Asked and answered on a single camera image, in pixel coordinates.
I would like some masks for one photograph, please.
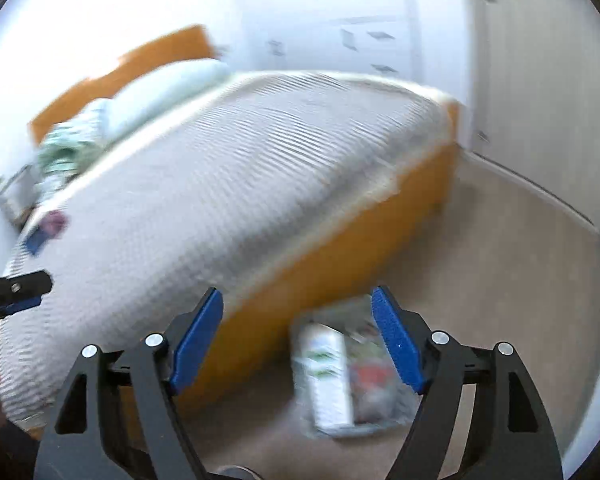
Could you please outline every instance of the white wardrobe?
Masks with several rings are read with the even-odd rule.
[[[237,0],[258,68],[420,80],[413,0]]]

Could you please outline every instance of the orange wooden headboard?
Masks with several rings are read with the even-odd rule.
[[[36,144],[51,127],[71,119],[87,103],[99,97],[112,97],[123,86],[159,66],[173,61],[213,57],[201,25],[183,28],[150,41],[118,58],[115,69],[97,77],[83,79],[42,110],[29,127]]]

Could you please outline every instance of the wooden bed frame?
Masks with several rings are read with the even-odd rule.
[[[40,142],[53,124],[68,120],[95,98],[111,97],[142,74],[168,62],[201,57],[213,57],[213,51],[199,25],[147,43],[121,57],[112,72],[79,82],[51,103],[31,121],[33,137]],[[445,203],[456,161],[458,103],[449,101],[446,108],[449,142],[401,176],[397,194],[364,210],[321,246],[280,269],[222,322],[196,383],[177,399],[181,416],[191,415],[283,351],[289,324],[299,312],[365,292],[379,267]],[[128,388],[123,390],[128,406],[133,399]]]

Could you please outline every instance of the door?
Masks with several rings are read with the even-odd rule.
[[[480,0],[472,149],[600,226],[600,15],[589,0]]]

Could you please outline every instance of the mattress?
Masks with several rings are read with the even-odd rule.
[[[249,73],[127,139],[37,210],[16,247],[8,274],[46,269],[54,290],[0,323],[6,415],[53,403],[84,345],[126,348],[210,285],[230,316],[449,142],[445,100],[374,76]],[[56,208],[68,228],[28,255],[22,240]]]

